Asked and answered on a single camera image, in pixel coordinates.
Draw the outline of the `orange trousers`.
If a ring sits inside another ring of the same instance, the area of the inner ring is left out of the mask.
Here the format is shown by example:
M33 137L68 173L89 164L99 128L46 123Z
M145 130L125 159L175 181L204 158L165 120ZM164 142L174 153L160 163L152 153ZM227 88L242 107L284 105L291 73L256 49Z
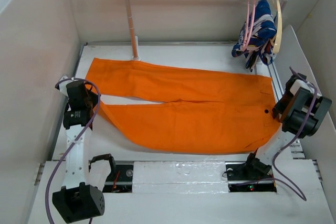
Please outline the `orange trousers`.
M252 152L280 123L269 77L94 59L87 79L103 95L145 104L105 104L100 115L134 144L190 154Z

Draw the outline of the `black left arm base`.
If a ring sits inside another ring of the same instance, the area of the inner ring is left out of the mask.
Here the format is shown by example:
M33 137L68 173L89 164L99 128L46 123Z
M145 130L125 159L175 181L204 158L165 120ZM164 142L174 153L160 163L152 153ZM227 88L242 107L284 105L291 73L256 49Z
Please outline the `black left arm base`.
M117 164L117 172L106 179L104 193L131 193L133 164Z

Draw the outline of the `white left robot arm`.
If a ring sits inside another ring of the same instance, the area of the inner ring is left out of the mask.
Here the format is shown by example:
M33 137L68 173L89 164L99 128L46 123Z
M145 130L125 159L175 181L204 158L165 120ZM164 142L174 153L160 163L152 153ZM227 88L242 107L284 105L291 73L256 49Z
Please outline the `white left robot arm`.
M66 151L60 158L65 163L65 173L59 191L50 193L46 188L47 217L53 223L49 206L52 202L65 223L92 221L105 212L106 180L117 175L111 154L89 157L89 141L101 95L94 83L81 78L63 76L55 87L68 98L63 117Z

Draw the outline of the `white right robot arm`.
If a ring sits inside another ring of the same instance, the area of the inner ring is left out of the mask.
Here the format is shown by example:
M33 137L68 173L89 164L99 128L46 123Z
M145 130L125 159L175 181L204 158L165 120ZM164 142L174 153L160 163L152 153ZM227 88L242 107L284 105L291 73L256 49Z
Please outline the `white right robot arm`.
M272 109L281 129L253 153L243 165L243 173L254 179L270 173L276 158L296 139L312 136L319 129L332 101L318 93L317 88L301 73L293 73L285 93Z

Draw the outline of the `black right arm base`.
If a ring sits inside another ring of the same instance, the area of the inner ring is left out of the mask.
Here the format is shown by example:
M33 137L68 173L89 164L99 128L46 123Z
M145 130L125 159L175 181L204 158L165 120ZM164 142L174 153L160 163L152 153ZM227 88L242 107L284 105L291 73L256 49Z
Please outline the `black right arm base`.
M228 164L222 177L228 181L230 193L253 193L253 192L272 192L276 193L277 188L271 175L263 174L255 169L242 168L242 164Z

